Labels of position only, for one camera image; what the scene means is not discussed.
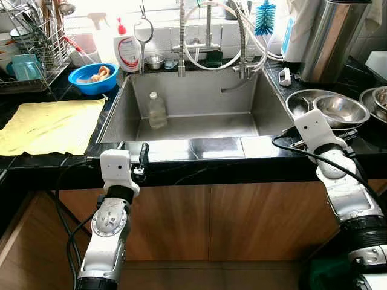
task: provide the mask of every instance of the white bottle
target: white bottle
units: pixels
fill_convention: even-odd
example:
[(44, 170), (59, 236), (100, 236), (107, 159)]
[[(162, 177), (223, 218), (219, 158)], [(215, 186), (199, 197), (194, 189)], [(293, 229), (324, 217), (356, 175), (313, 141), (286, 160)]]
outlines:
[(128, 73), (134, 73), (140, 69), (140, 43), (129, 33), (126, 33), (126, 28), (119, 21), (119, 35), (114, 38), (114, 52), (117, 61), (122, 70)]
[(164, 99), (159, 97), (156, 92), (149, 95), (149, 125), (153, 130), (157, 130), (167, 125), (167, 113)]

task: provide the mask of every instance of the yellow dish towel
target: yellow dish towel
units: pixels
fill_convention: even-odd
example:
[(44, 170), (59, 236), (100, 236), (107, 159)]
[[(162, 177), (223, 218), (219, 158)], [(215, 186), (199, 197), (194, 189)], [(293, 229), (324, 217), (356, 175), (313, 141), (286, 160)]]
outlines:
[(82, 155), (89, 144), (105, 99), (27, 103), (0, 130), (0, 155)]

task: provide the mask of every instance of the blue bowl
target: blue bowl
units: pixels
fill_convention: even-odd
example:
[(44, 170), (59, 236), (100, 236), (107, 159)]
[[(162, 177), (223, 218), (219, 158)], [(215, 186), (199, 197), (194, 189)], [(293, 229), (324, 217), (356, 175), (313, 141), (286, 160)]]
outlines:
[[(100, 80), (95, 83), (78, 83), (78, 79), (86, 80), (90, 79), (93, 74), (98, 74), (99, 68), (105, 65), (110, 69), (110, 76), (105, 80)], [(117, 84), (117, 73), (119, 71), (118, 66), (112, 63), (93, 63), (91, 65), (85, 65), (79, 69), (76, 69), (68, 76), (68, 81), (85, 95), (98, 95), (104, 92), (112, 90)]]

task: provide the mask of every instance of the sink basin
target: sink basin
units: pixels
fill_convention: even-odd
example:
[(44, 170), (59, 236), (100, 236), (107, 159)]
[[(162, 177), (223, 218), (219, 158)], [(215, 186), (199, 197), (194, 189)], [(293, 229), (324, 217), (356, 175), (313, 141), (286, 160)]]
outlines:
[[(120, 88), (99, 142), (186, 140), (197, 138), (275, 135), (291, 126), (265, 72), (241, 88), (221, 93), (240, 82), (231, 69), (175, 72), (127, 77)], [(149, 93), (166, 101), (168, 124), (152, 130), (148, 120)]]

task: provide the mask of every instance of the black marble countertop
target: black marble countertop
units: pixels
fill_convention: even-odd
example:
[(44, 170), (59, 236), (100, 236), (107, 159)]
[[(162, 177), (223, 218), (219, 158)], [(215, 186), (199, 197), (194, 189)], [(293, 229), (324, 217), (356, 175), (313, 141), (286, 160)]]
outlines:
[[(358, 99), (362, 91), (375, 86), (383, 85), (378, 82), (365, 68), (350, 60), (344, 69), (342, 78), (334, 86), (319, 86), (303, 84), (292, 77), (292, 85), (289, 88), (279, 86), (278, 72), (282, 65), (269, 62), (266, 72), (273, 85), (277, 88), (281, 101), (301, 89), (322, 88), (332, 90), (354, 99)], [(78, 89), (67, 82), (67, 75), (71, 69), (67, 69), (52, 85), (53, 94), (35, 93), (21, 95), (0, 96), (0, 129), (11, 119), (18, 105), (27, 102), (53, 102), (61, 100), (84, 100), (102, 98), (102, 95), (85, 97)], [(0, 185), (3, 183), (14, 184), (26, 190), (53, 189), (60, 172), (64, 168), (85, 161), (88, 156), (98, 157), (104, 150), (116, 149), (119, 143), (98, 143), (100, 131), (114, 104), (119, 91), (117, 85), (107, 94), (109, 100), (105, 103), (100, 114), (97, 126), (91, 136), (89, 146), (83, 156), (52, 153), (47, 155), (0, 156)], [(365, 169), (369, 178), (387, 178), (387, 141), (385, 125), (378, 121), (370, 120), (359, 128), (359, 137), (352, 140), (351, 146), (357, 153), (358, 160)], [(188, 151), (194, 156), (190, 160), (178, 158), (153, 158), (150, 156), (150, 165), (146, 182), (142, 185), (180, 185), (180, 184), (222, 184), (241, 182), (289, 182), (316, 180), (315, 165), (308, 158), (279, 150), (271, 144), (270, 136), (243, 137), (245, 146), (240, 138), (228, 138), (227, 142), (234, 148), (234, 154), (227, 158), (222, 155), (217, 158), (205, 159), (206, 150), (214, 151), (211, 140), (190, 140)], [(285, 143), (296, 141), (294, 138), (286, 138)], [(249, 155), (246, 144), (255, 148), (254, 154)], [(134, 150), (138, 145), (125, 143), (122, 148)], [(163, 144), (179, 146), (177, 143)], [(137, 161), (137, 155), (132, 156), (132, 161)], [(74, 168), (66, 175), (63, 188), (101, 188), (103, 183), (100, 177), (99, 162), (96, 160), (90, 166)]]

